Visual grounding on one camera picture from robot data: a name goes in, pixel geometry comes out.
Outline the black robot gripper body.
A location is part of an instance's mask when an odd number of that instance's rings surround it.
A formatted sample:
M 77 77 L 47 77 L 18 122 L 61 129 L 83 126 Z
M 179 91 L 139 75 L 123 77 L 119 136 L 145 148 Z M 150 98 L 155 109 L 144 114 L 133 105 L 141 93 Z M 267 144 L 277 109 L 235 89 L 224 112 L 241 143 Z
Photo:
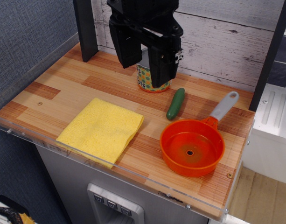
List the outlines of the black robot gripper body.
M 121 26 L 146 28 L 165 37 L 180 37 L 183 29 L 173 14 L 177 0 L 108 0 L 111 20 Z

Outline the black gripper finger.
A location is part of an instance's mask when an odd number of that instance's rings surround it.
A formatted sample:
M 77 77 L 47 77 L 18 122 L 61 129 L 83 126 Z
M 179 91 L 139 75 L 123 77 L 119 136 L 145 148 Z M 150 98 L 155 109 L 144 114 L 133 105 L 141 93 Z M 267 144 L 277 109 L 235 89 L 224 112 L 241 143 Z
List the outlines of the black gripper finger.
M 142 41 L 148 48 L 149 67 L 154 88 L 176 77 L 178 64 L 183 59 L 179 36 L 148 36 Z
M 141 43 L 133 36 L 129 27 L 118 26 L 109 21 L 110 34 L 123 68 L 128 68 L 142 59 Z

